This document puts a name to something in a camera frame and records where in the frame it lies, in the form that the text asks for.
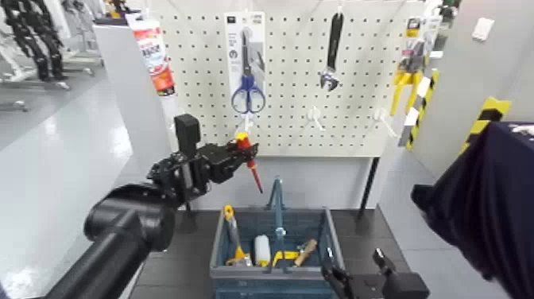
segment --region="black stand leg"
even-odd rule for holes
[[[360,211],[358,211],[358,220],[363,217],[363,213],[366,210],[367,200],[369,199],[369,193],[371,192],[371,186],[373,186],[374,174],[377,172],[378,162],[380,157],[374,157],[371,163],[371,169],[369,170],[369,176],[367,177],[366,189],[363,192],[362,202],[360,203]]]

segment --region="black cloth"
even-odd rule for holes
[[[491,122],[433,186],[414,186],[412,199],[484,278],[512,298],[534,298],[534,137],[510,124]]]

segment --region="pegboard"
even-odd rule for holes
[[[388,137],[376,109],[393,100],[393,75],[408,18],[422,2],[346,1],[336,62],[340,85],[319,86],[325,69],[337,1],[261,0],[265,12],[265,109],[256,114],[251,140],[263,156],[377,157]],[[200,120],[203,141],[224,143],[242,117],[230,105],[223,14],[239,10],[230,1],[155,1],[178,105]],[[320,131],[307,114],[321,111]]]

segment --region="red screwdriver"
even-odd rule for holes
[[[238,142],[238,149],[247,150],[251,147],[249,141],[249,135],[245,132],[240,132],[235,135],[235,140]],[[256,162],[254,159],[246,162],[246,166],[252,171],[254,180],[256,181],[257,188],[260,190],[260,193],[263,193],[263,188],[261,187],[260,177],[257,175]]]

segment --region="yellow and black striped tape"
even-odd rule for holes
[[[484,128],[486,128],[488,123],[500,121],[502,117],[508,113],[510,104],[512,104],[512,102],[500,101],[492,97],[486,99],[484,105],[482,105],[482,109],[480,110],[480,115],[471,127],[469,136],[460,150],[460,154],[462,154],[467,147],[469,147],[470,143],[473,143],[473,141],[478,138],[478,135],[484,130]]]
[[[430,79],[430,85],[428,86],[427,93],[426,95],[424,95],[423,101],[421,102],[421,105],[419,106],[419,115],[417,116],[416,125],[412,127],[412,130],[410,131],[410,137],[408,138],[408,141],[406,142],[406,149],[408,150],[412,150],[413,148],[413,142],[416,140],[417,134],[419,133],[421,121],[423,120],[423,117],[426,113],[428,104],[432,100],[432,95],[434,95],[435,84],[438,82],[438,79],[439,79],[439,71],[433,70],[432,78]]]

